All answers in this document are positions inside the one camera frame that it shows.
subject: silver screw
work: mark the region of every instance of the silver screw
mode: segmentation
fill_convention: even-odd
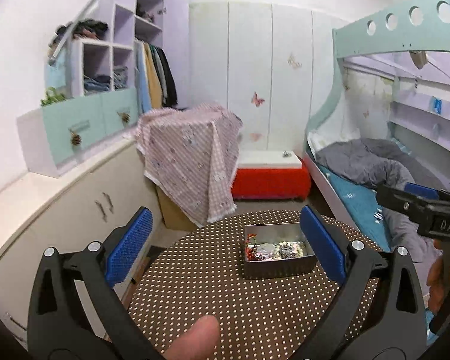
[[[55,253],[55,249],[53,249],[53,247],[47,247],[47,248],[45,249],[45,251],[43,252],[43,254],[44,254],[46,257],[53,256],[54,253]]]
[[[88,245],[88,250],[89,251],[97,251],[97,250],[99,250],[101,248],[101,246],[102,246],[101,243],[99,243],[97,241],[94,241],[94,242],[92,242],[91,244]]]
[[[365,245],[363,244],[362,241],[359,241],[358,239],[356,239],[355,241],[352,242],[352,247],[353,247],[353,249],[360,251],[365,247]]]
[[[403,247],[403,246],[399,246],[397,248],[397,252],[398,252],[398,254],[401,254],[402,256],[406,256],[408,254],[407,248]]]

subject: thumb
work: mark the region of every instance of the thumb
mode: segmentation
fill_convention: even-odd
[[[212,315],[200,318],[163,354],[167,360],[206,360],[212,357],[220,338],[220,325]]]

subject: round hole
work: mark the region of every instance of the round hole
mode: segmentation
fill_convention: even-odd
[[[387,20],[385,24],[390,31],[393,31],[395,28],[397,28],[398,17],[395,16],[393,13],[389,13],[387,15]]]
[[[372,36],[376,30],[377,30],[377,25],[375,24],[375,22],[373,20],[370,20],[367,23],[367,34]]]
[[[410,21],[414,26],[419,26],[423,22],[423,13],[419,7],[411,7],[408,12]]]
[[[450,5],[445,1],[440,1],[437,4],[438,17],[444,23],[450,23]]]

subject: blue gripper pad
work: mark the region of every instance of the blue gripper pad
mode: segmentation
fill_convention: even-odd
[[[143,209],[133,221],[118,245],[108,255],[105,280],[113,287],[125,280],[138,253],[152,232],[153,218],[149,209]]]
[[[300,228],[327,277],[341,286],[347,277],[345,256],[308,206],[300,213]]]
[[[423,187],[418,184],[407,183],[404,190],[407,193],[413,193],[414,195],[421,196],[425,199],[438,200],[440,198],[438,196],[437,190],[434,190],[433,188]]]

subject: bunk bed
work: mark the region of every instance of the bunk bed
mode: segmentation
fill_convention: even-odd
[[[333,30],[333,38],[334,82],[308,121],[304,162],[335,217],[389,251],[396,246],[394,229],[383,220],[373,188],[358,185],[340,169],[333,172],[323,166],[317,152],[330,145],[340,149],[336,142],[356,139],[367,144],[372,141],[366,138],[374,138],[392,147],[394,154],[387,155],[400,158],[417,184],[450,190],[450,0],[402,1]],[[347,92],[354,92],[351,86],[356,84],[347,82],[351,71],[362,75],[362,82],[379,77],[390,85],[389,98],[380,99],[378,116],[371,117],[367,108],[363,117],[355,112],[355,120],[348,120],[353,112],[346,111],[353,108],[354,99]],[[365,86],[355,88],[355,95]],[[425,302],[426,277],[435,259],[432,252],[415,264]]]

